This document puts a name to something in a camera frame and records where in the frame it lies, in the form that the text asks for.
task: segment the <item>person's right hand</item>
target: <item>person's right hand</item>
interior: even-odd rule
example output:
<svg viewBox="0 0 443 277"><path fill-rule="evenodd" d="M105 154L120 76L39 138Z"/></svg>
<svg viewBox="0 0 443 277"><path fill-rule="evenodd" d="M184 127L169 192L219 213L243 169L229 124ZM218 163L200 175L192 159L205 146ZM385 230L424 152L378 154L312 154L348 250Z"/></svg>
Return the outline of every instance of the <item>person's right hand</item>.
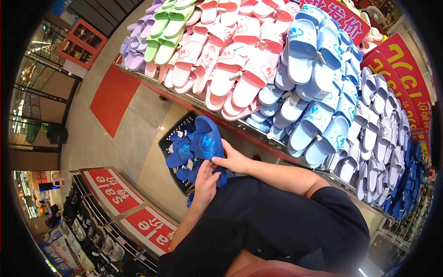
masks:
<svg viewBox="0 0 443 277"><path fill-rule="evenodd" d="M221 144L223 145L227 158L213 157L211 161L216 165L229 169L230 171L247 174L249 164L252 160L235 150L226 140L221 139Z"/></svg>

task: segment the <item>tiled floor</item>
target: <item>tiled floor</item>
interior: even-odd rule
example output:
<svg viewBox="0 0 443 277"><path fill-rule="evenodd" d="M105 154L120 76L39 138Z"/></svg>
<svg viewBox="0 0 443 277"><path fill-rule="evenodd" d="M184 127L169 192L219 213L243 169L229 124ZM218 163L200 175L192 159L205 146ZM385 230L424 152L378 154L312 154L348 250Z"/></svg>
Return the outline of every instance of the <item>tiled floor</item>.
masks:
<svg viewBox="0 0 443 277"><path fill-rule="evenodd" d="M112 138L89 109L121 41L128 35L126 26L143 16L151 2L143 2L121 24L84 78L69 111L66 124L69 138L62 148L62 170L68 175L68 170L113 166L148 200L180 222L187 210L187 199L171 178L157 144L187 110L170 101L160 101L156 93L140 85ZM277 162L272 154L229 131L221 129L220 133L246 156L259 154L263 161ZM381 217L366 210L363 213L371 232L375 232Z"/></svg>

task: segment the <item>person's left hand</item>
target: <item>person's left hand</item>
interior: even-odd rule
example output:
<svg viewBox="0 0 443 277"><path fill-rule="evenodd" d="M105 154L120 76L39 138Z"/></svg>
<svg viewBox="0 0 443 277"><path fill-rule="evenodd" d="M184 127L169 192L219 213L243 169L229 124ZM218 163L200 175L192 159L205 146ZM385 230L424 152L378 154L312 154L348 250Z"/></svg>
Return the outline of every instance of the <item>person's left hand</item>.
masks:
<svg viewBox="0 0 443 277"><path fill-rule="evenodd" d="M192 205L195 203L201 208L206 209L209 203L215 196L216 184L215 182L220 177L221 172L216 172L212 174L212 171L217 167L209 160L204 160L200 166L197 178L195 179L195 193L194 199L192 200Z"/></svg>

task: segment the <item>forearm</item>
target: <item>forearm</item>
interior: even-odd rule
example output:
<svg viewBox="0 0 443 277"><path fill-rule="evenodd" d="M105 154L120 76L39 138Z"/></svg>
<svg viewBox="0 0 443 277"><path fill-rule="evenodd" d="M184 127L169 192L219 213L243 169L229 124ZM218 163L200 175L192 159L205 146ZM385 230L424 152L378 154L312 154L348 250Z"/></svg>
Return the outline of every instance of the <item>forearm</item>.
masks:
<svg viewBox="0 0 443 277"><path fill-rule="evenodd" d="M314 172L293 166L250 160L247 174L283 191L311 197L317 189L329 184Z"/></svg>
<svg viewBox="0 0 443 277"><path fill-rule="evenodd" d="M191 232L192 228L194 228L195 224L197 224L197 221L200 219L205 209L205 207L201 207L201 205L198 205L198 203L191 204L185 214L185 218L175 231L170 246L171 252L174 251L177 245L179 245L179 243L189 234L189 232Z"/></svg>

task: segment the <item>black shirt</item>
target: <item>black shirt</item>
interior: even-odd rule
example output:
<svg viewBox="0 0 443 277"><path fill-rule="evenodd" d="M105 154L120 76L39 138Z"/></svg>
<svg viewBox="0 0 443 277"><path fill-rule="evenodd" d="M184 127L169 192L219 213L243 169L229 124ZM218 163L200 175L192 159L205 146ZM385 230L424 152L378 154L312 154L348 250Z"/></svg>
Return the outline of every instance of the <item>black shirt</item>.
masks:
<svg viewBox="0 0 443 277"><path fill-rule="evenodd" d="M231 178L175 251L160 257L158 276L220 276L246 248L264 260L351 273L365 256L369 230L346 193L334 187L310 199L253 177Z"/></svg>

